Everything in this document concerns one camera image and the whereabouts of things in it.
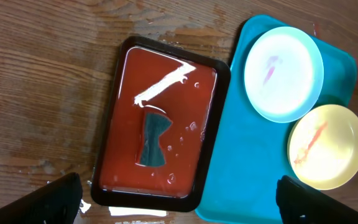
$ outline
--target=sponge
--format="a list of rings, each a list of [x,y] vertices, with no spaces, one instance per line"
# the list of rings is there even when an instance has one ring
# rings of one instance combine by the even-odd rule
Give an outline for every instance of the sponge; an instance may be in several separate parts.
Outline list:
[[[160,147],[160,136],[171,126],[172,121],[163,113],[146,109],[141,135],[141,147],[136,163],[142,166],[159,167],[165,165]]]

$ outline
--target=red liquid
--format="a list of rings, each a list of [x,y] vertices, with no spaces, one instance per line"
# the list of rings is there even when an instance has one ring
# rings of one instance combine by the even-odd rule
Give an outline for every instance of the red liquid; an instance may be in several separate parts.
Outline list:
[[[129,49],[112,114],[100,186],[172,197],[188,195],[215,82],[213,68],[141,47]],[[173,122],[159,137],[165,158],[161,167],[135,163],[143,146],[140,139],[144,110],[150,108],[163,110]]]

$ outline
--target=black tray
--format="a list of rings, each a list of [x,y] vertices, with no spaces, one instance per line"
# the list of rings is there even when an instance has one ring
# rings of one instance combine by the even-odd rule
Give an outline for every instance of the black tray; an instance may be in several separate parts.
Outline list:
[[[133,46],[144,47],[180,59],[189,60],[200,65],[205,65],[214,68],[217,73],[216,86],[214,89],[215,93],[212,99],[211,109],[206,124],[205,139],[201,146],[200,158],[195,172],[193,187],[191,192],[186,197],[176,198],[159,195],[109,191],[103,190],[99,186],[101,165],[103,162],[104,151],[109,133],[109,121],[111,120],[114,104],[117,98],[117,92],[122,76],[122,69],[124,68],[126,52]],[[108,110],[102,123],[103,138],[96,161],[96,166],[94,168],[91,188],[91,196],[93,200],[96,203],[104,206],[148,208],[178,212],[189,212],[194,210],[200,203],[204,190],[209,162],[211,160],[215,137],[218,131],[218,126],[223,110],[223,104],[226,99],[227,89],[229,87],[230,76],[231,73],[229,67],[222,61],[187,52],[186,50],[178,49],[145,37],[130,37],[126,39],[121,45],[120,56],[116,67],[116,74],[110,93]]]

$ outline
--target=wooden table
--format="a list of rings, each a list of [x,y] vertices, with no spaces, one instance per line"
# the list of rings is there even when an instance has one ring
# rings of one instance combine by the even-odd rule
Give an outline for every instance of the wooden table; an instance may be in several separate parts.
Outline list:
[[[202,223],[194,212],[113,218],[90,197],[119,44],[130,35],[228,62],[241,24],[269,14],[349,52],[357,0],[0,0],[0,207],[63,174],[81,175],[76,223]],[[358,79],[349,105],[358,115]],[[325,192],[358,210],[358,173]]]

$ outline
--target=blue tray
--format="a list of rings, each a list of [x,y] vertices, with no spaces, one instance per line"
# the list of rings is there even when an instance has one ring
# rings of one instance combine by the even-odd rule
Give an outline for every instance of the blue tray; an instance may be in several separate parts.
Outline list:
[[[254,42],[270,29],[287,26],[259,15],[243,26],[231,65],[232,78],[214,146],[203,198],[202,219],[229,223],[282,223],[275,203],[277,181],[295,176],[287,159],[288,135],[295,122],[278,124],[256,112],[244,88],[244,66]],[[311,37],[324,63],[324,83],[315,106],[347,106],[357,78],[355,60]]]

